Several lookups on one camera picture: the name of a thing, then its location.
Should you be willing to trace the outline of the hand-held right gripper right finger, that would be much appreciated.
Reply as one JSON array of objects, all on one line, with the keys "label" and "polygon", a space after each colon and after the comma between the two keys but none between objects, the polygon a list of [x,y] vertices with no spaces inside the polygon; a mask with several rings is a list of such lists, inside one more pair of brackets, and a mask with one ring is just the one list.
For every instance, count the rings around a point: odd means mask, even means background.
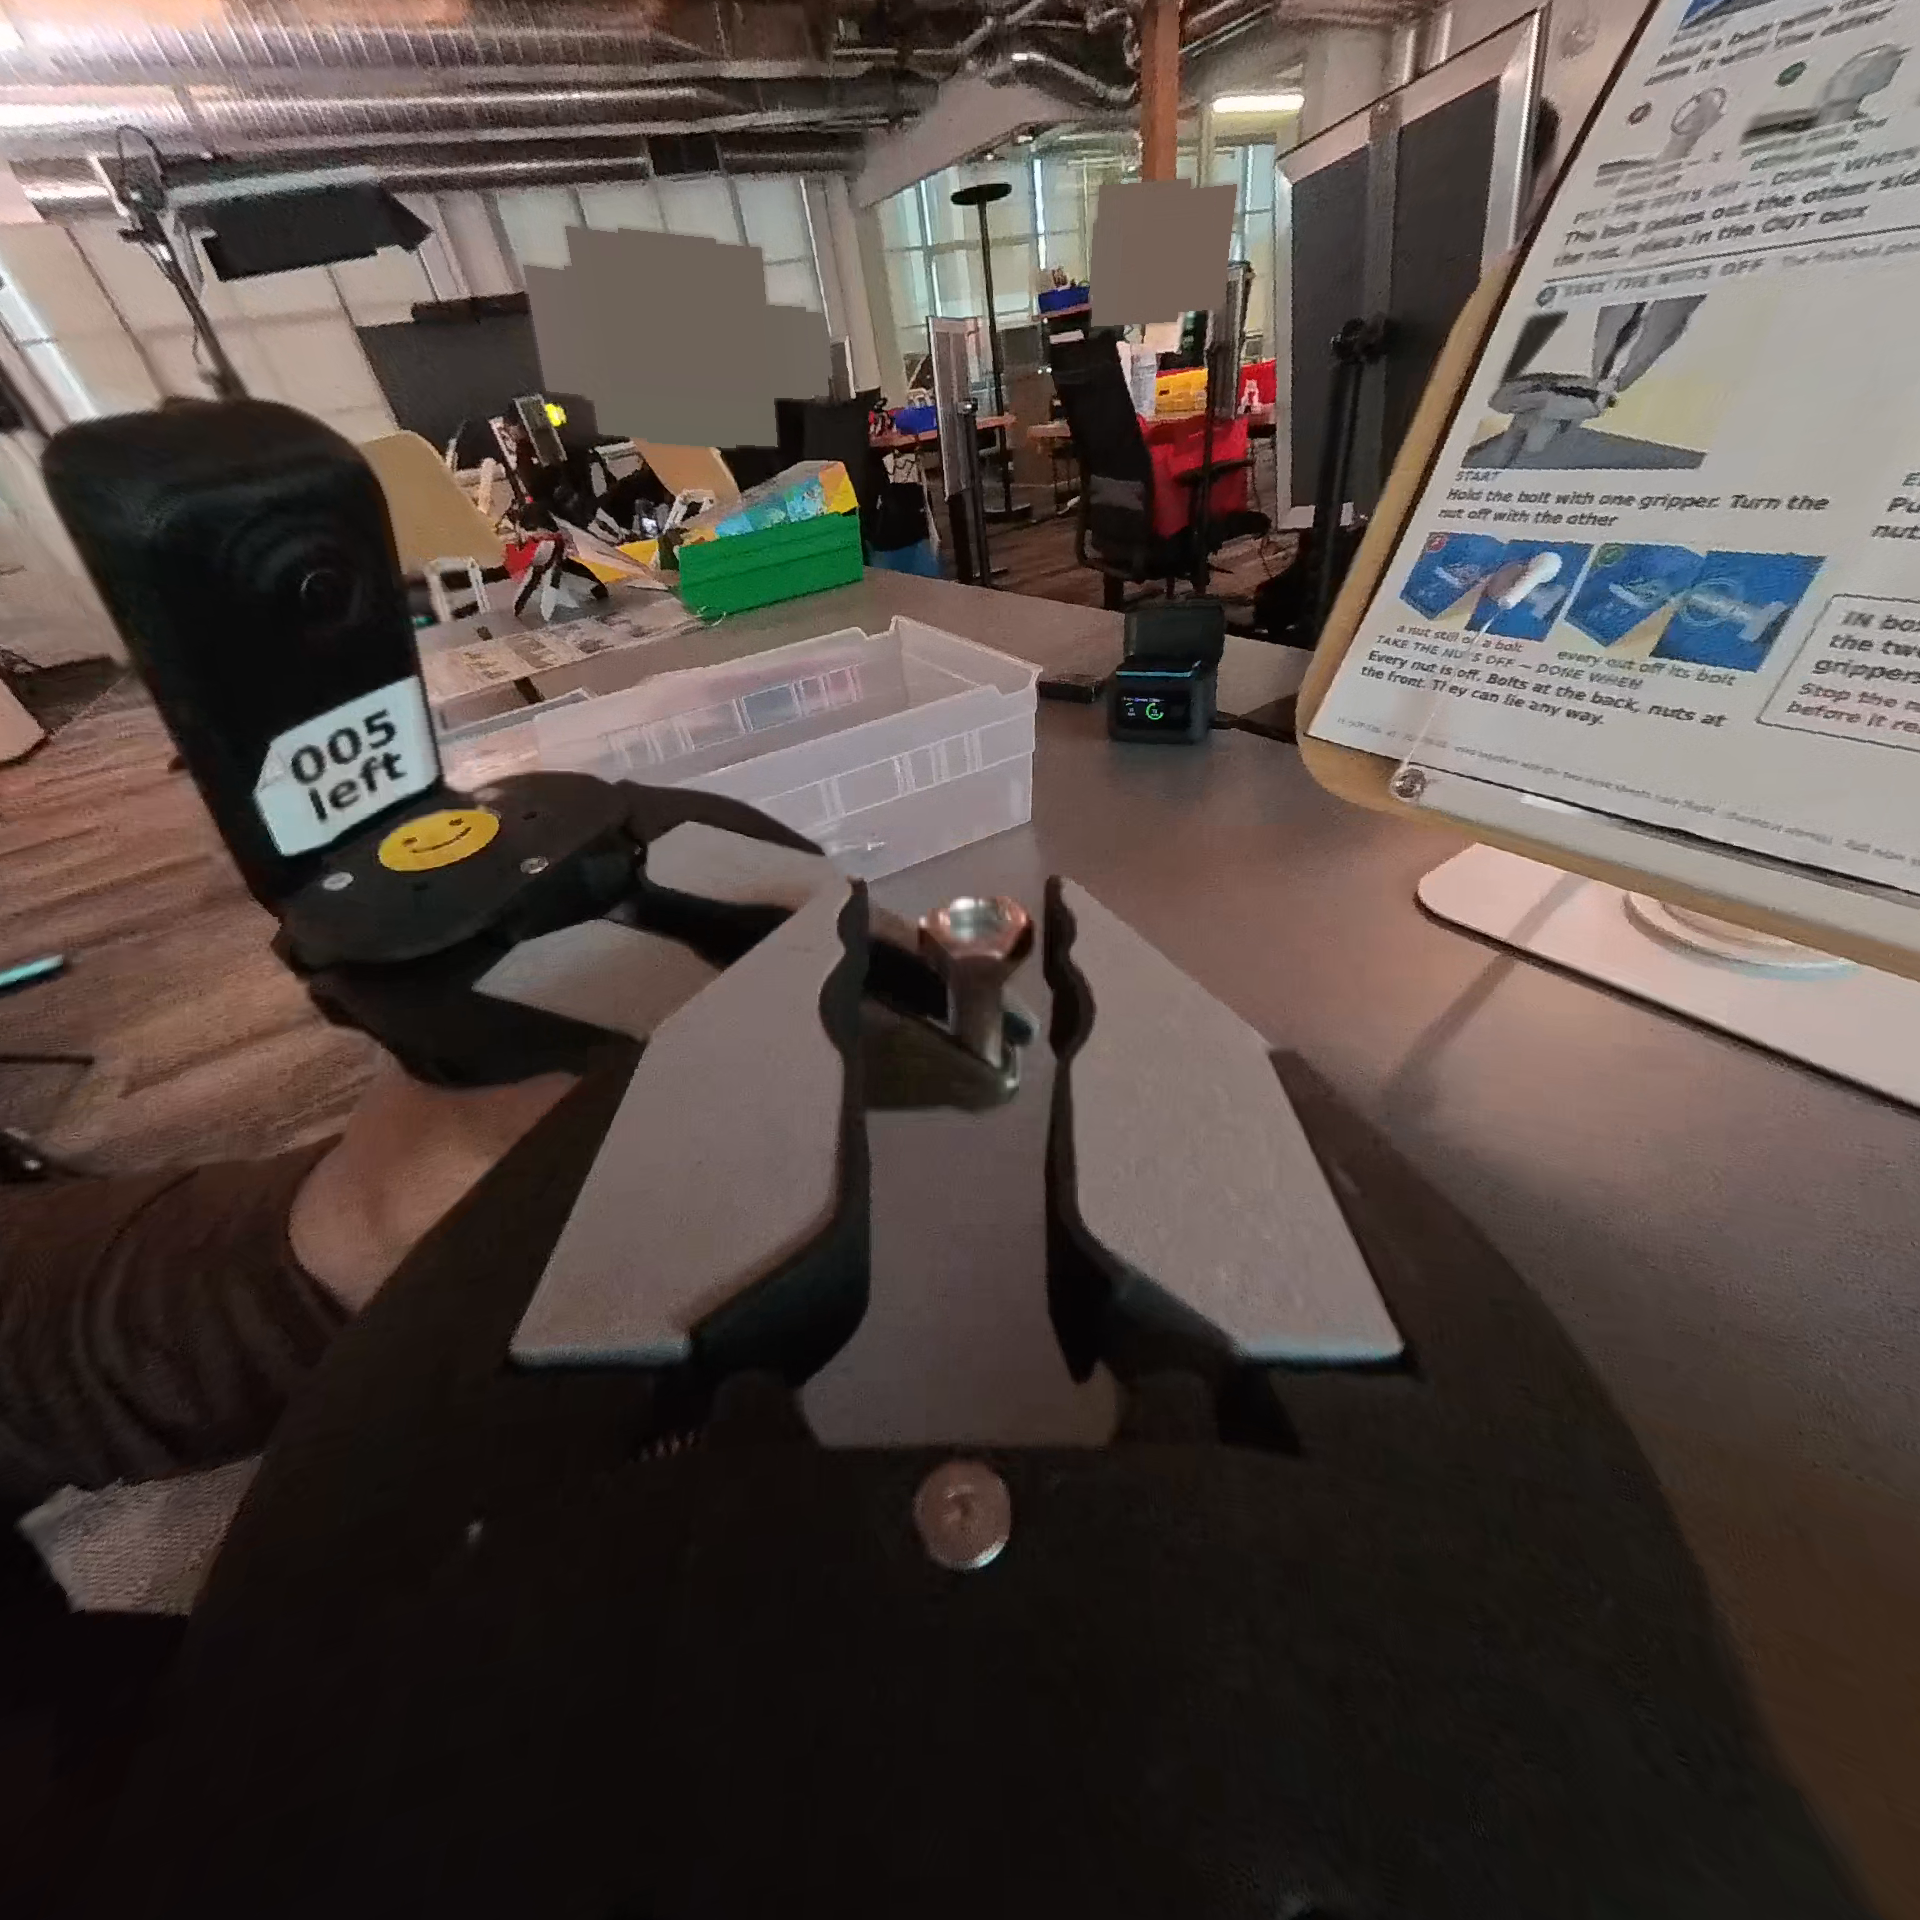
[{"label": "hand-held right gripper right finger", "polygon": [[1404,1357],[1270,1043],[1076,880],[1048,885],[1048,1222],[1070,1366]]}]

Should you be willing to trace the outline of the steel bolt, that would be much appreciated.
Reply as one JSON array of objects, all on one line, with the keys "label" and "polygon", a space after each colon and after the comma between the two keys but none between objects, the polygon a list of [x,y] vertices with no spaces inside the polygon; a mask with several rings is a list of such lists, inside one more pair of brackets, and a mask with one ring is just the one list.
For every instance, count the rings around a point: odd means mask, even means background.
[{"label": "steel bolt", "polygon": [[1030,1020],[1009,1001],[1016,972],[1016,959],[993,950],[966,950],[952,967],[950,1020],[955,1045],[993,1075],[1007,1075],[1030,1043]]}]

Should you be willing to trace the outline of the person's left forearm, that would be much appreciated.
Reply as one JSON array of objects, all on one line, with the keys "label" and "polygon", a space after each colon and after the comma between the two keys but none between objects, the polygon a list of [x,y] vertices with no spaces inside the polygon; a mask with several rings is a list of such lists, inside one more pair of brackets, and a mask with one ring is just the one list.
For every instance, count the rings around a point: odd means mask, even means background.
[{"label": "person's left forearm", "polygon": [[6,1188],[7,1518],[265,1444],[347,1323],[290,1239],[327,1152]]}]

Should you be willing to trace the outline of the printed instruction sheet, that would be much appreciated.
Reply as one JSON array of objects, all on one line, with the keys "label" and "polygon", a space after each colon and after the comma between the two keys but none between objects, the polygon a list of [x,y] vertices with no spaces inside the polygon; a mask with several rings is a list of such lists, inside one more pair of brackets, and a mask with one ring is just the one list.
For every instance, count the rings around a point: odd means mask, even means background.
[{"label": "printed instruction sheet", "polygon": [[1312,719],[1915,892],[1918,5],[1660,5]]}]

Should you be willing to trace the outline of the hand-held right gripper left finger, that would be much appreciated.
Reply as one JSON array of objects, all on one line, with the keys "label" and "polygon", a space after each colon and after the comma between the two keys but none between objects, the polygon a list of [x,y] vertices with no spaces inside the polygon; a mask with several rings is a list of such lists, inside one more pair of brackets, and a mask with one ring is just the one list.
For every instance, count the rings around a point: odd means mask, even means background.
[{"label": "hand-held right gripper left finger", "polygon": [[650,1037],[513,1334],[527,1368],[802,1385],[871,1297],[870,894],[804,901]]}]

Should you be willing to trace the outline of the scattered printed papers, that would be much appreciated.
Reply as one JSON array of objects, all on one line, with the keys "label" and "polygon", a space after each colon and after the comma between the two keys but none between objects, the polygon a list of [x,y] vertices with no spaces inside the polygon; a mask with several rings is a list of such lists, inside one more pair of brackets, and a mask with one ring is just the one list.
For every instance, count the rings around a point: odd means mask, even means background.
[{"label": "scattered printed papers", "polygon": [[451,705],[703,625],[670,591],[642,591],[632,604],[608,599],[536,625],[511,609],[472,615],[420,631],[424,686],[433,705]]}]

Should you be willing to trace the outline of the red fabric cover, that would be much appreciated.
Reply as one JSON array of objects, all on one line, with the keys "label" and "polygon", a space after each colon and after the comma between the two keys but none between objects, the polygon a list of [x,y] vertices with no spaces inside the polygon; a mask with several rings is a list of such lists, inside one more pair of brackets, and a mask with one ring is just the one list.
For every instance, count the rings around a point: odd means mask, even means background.
[{"label": "red fabric cover", "polygon": [[1138,419],[1150,467],[1148,528],[1154,540],[1185,534],[1201,519],[1211,532],[1246,511],[1251,421],[1232,415]]}]

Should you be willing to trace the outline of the tan shell chair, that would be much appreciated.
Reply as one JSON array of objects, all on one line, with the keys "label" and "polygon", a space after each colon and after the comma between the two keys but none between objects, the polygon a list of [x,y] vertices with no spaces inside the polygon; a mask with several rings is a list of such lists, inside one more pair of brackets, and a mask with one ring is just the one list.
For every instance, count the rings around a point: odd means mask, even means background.
[{"label": "tan shell chair", "polygon": [[361,440],[359,453],[384,493],[404,576],[424,579],[439,559],[472,559],[483,571],[506,566],[495,521],[473,504],[433,444],[398,430]]}]

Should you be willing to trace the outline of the clear plastic bin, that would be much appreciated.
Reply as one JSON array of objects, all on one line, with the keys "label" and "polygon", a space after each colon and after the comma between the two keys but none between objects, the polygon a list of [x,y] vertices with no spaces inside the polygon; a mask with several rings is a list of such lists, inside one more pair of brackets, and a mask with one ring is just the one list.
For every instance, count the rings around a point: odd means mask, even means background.
[{"label": "clear plastic bin", "polygon": [[1030,822],[1041,669],[907,615],[443,733],[448,779],[582,772],[738,800],[875,880]]}]

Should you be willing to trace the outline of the steel hex nut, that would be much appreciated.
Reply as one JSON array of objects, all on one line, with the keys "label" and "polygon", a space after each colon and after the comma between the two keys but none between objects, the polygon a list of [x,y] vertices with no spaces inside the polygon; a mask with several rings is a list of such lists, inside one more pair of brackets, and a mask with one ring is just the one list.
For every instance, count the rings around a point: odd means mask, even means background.
[{"label": "steel hex nut", "polygon": [[1031,952],[1035,920],[1010,896],[955,896],[922,916],[920,945],[944,973],[1014,972]]}]

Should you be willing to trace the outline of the black floor lamp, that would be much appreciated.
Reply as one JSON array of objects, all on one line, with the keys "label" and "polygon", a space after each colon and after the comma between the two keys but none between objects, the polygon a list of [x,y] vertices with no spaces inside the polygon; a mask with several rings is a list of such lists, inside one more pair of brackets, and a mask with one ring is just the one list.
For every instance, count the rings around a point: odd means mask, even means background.
[{"label": "black floor lamp", "polygon": [[982,301],[984,301],[984,325],[991,344],[991,365],[993,365],[993,419],[996,421],[994,433],[994,461],[1000,476],[1000,508],[991,510],[993,523],[1026,523],[1031,521],[1034,511],[1031,504],[1017,500],[1016,491],[1016,454],[1009,440],[1009,408],[1007,408],[1007,389],[1004,389],[1004,355],[1002,355],[1002,329],[996,317],[996,285],[994,285],[994,270],[993,270],[993,219],[991,208],[1007,200],[1014,193],[1014,188],[1007,181],[979,181],[966,182],[952,192],[952,203],[960,209],[974,213],[977,219],[977,251],[979,251],[979,267],[982,267]]}]

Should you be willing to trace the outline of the black office chair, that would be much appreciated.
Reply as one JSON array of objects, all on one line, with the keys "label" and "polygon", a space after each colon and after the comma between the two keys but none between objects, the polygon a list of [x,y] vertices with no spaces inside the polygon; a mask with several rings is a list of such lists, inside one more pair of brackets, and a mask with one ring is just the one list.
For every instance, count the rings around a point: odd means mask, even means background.
[{"label": "black office chair", "polygon": [[1121,371],[1121,344],[1116,339],[1094,335],[1057,343],[1049,371],[1079,476],[1075,557],[1098,576],[1099,604],[1106,609],[1127,609],[1153,589],[1166,596],[1183,589],[1206,596],[1223,545],[1272,534],[1272,519],[1252,500],[1251,460],[1246,511],[1230,516],[1218,532],[1201,519],[1185,534],[1154,540],[1145,511],[1150,467],[1142,414]]}]

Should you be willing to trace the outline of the green plastic bin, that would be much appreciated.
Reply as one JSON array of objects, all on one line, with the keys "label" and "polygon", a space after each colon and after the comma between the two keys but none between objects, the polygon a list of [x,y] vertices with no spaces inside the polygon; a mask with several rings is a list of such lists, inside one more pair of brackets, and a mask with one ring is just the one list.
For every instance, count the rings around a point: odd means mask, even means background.
[{"label": "green plastic bin", "polygon": [[771,523],[680,545],[678,595],[686,609],[721,620],[856,585],[865,571],[856,511]]}]

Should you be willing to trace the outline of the colourful cardboard box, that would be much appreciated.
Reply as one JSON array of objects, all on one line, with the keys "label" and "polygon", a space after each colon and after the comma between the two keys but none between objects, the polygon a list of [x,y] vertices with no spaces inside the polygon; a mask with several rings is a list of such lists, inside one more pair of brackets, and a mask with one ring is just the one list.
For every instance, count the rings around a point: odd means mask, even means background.
[{"label": "colourful cardboard box", "polygon": [[721,542],[823,516],[857,516],[857,491],[847,463],[802,461],[715,502],[688,523],[691,542]]}]

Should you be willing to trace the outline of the framed grey pin board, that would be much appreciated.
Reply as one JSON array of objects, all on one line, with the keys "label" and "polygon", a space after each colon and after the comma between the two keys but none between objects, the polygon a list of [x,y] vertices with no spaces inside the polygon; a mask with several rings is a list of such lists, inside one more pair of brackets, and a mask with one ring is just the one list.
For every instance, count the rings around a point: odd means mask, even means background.
[{"label": "framed grey pin board", "polygon": [[1312,511],[1346,404],[1339,513],[1378,502],[1463,304],[1519,239],[1543,77],[1546,13],[1531,8],[1280,158],[1280,396],[1299,511]]}]

